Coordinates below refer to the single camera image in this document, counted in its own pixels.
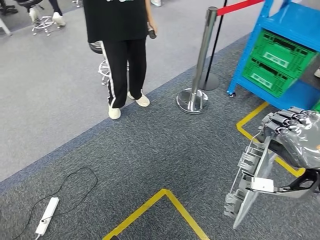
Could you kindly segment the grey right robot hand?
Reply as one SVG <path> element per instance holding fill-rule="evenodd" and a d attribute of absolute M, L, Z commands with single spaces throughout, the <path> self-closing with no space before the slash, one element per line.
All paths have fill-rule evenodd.
<path fill-rule="evenodd" d="M 294 168 L 320 169 L 320 113 L 296 106 L 270 112 L 259 127 L 257 139 L 267 137 L 269 149 Z"/>

